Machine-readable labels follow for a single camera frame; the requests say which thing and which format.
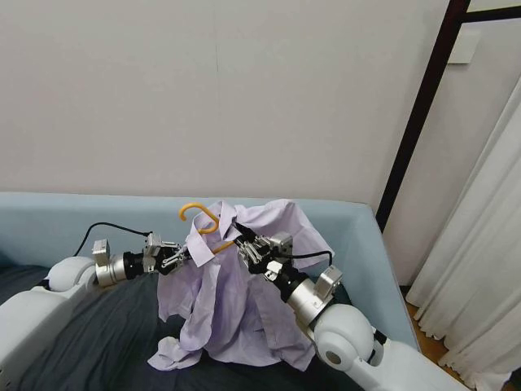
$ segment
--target mattress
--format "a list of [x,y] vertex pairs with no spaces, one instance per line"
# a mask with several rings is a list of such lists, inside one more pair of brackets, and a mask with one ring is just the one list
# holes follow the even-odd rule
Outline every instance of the mattress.
[[[0,303],[30,289],[48,269],[13,266],[0,270]],[[76,308],[71,322],[24,374],[22,390],[138,389],[195,391],[361,390],[344,373],[313,359],[305,372],[284,362],[268,367],[218,362],[204,354],[200,362],[176,371],[147,364],[157,342],[179,336],[184,320],[166,323],[157,316],[158,275],[143,275],[102,292],[92,292]],[[349,303],[343,288],[337,300]]]

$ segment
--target lavender shirt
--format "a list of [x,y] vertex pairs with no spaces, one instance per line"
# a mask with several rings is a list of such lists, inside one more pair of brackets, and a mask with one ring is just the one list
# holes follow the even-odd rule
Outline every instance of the lavender shirt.
[[[197,363],[202,349],[222,362],[263,367],[281,360],[304,371],[313,358],[311,342],[296,326],[295,315],[280,299],[279,291],[261,275],[250,275],[239,260],[237,247],[213,255],[212,248],[239,233],[235,219],[262,235],[285,231],[293,235],[295,254],[331,250],[304,212],[290,200],[275,200],[245,208],[221,201],[209,207],[220,216],[219,230],[209,235],[197,231],[212,225],[204,213],[194,218],[186,246],[193,261],[178,272],[160,275],[157,287],[159,316],[180,314],[186,319],[179,340],[166,337],[158,344],[150,365],[160,371]],[[311,266],[324,257],[299,261]]]

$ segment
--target wall outlet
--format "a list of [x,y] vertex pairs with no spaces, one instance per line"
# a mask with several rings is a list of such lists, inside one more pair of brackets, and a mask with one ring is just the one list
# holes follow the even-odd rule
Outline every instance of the wall outlet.
[[461,29],[448,64],[470,64],[480,39],[481,32],[479,30]]

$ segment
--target curtain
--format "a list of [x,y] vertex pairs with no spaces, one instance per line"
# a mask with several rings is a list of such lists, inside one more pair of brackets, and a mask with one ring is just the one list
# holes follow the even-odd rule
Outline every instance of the curtain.
[[521,80],[406,300],[479,391],[521,367]]

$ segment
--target light blue bed frame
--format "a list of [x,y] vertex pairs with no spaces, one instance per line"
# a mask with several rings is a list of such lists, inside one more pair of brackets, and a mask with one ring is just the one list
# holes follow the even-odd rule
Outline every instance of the light blue bed frame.
[[[177,211],[188,202],[210,205],[217,200],[0,192],[0,265],[51,267],[74,254],[86,229],[94,222],[154,231],[163,240],[182,243],[190,223],[181,222]],[[245,206],[268,201],[225,200]],[[365,204],[342,201],[296,202],[335,250],[334,263],[344,273],[343,284],[353,305],[381,332],[417,349],[418,342],[371,209]],[[136,252],[144,243],[143,237],[98,226],[81,254],[89,256],[94,239],[102,238],[109,238],[112,253]],[[324,268],[322,265],[310,274]]]

